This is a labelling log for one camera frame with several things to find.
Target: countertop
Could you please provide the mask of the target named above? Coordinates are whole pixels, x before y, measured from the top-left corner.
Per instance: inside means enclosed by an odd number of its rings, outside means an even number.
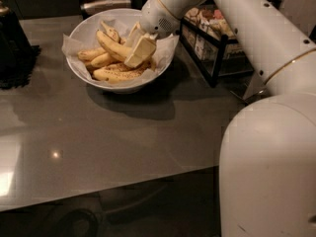
[[[21,22],[41,53],[29,85],[0,90],[0,210],[218,165],[237,99],[210,88],[180,43],[168,70],[139,92],[94,88],[61,51],[81,21]]]

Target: gray countertop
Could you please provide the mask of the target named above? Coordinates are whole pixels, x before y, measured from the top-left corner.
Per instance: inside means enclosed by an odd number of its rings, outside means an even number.
[[[218,165],[241,109],[210,88],[179,43],[168,70],[131,95],[81,81],[61,52],[81,17],[26,20],[41,54],[30,84],[0,90],[0,210]]]

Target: white paper liner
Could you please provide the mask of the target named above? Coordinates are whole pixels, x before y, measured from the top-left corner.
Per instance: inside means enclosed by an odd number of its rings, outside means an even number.
[[[108,25],[116,28],[121,37],[127,38],[131,28],[129,28],[119,20],[116,20],[115,18],[107,17],[103,20]],[[85,24],[82,26],[79,25],[78,27],[85,26],[89,27],[90,25]],[[99,29],[103,29],[101,21],[99,22]],[[73,72],[81,79],[84,79],[86,82],[104,89],[128,89],[146,84],[150,81],[153,81],[155,78],[161,75],[170,65],[174,57],[178,41],[179,36],[169,36],[165,39],[158,39],[157,49],[153,55],[153,59],[156,62],[156,70],[152,71],[151,69],[146,69],[144,73],[139,77],[128,81],[122,81],[116,84],[111,84],[107,81],[98,81],[93,79],[88,70],[86,69],[84,63],[78,59],[78,51],[100,46],[96,38],[93,41],[90,40],[90,42],[82,42],[77,39],[73,39],[67,35],[64,35],[62,51],[66,56],[68,64],[70,65]]]

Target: bowl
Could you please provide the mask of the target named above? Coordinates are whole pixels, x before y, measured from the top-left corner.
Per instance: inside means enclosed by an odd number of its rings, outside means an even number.
[[[78,59],[77,52],[85,48],[99,46],[96,39],[97,29],[101,29],[101,21],[115,27],[122,37],[127,37],[134,24],[140,20],[141,12],[134,9],[113,9],[91,16],[81,22],[70,34],[64,36],[62,50],[66,56],[67,63],[73,73],[84,82],[103,89],[105,91],[130,94],[139,91],[145,85],[153,82],[169,67],[179,41],[178,36],[169,36],[157,40],[157,49],[153,55],[156,69],[147,69],[138,78],[110,84],[106,81],[98,81],[91,77],[84,64]]]

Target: white bowl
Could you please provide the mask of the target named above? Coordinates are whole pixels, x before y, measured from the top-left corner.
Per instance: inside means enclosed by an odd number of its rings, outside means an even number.
[[[134,24],[140,20],[140,17],[141,12],[139,10],[133,9],[114,9],[101,12],[81,22],[73,30],[69,36],[69,39],[77,40],[78,43],[87,47],[98,46],[96,40],[96,31],[100,28],[101,20],[106,21],[110,25],[112,25],[114,22],[114,27],[118,29],[119,34],[123,37],[126,37]],[[153,55],[153,58],[157,63],[155,73],[149,71],[148,69],[148,71],[145,71],[145,75],[142,75],[137,79],[133,79],[128,82],[121,82],[118,84],[109,84],[108,82],[97,81],[91,78],[87,71],[83,71],[82,68],[78,67],[78,58],[75,55],[77,50],[72,52],[72,56],[69,56],[65,51],[64,53],[66,55],[69,67],[81,80],[105,91],[129,94],[140,90],[146,84],[154,81],[169,67],[173,59],[178,41],[179,37],[168,37],[166,39],[157,40],[157,50]]]

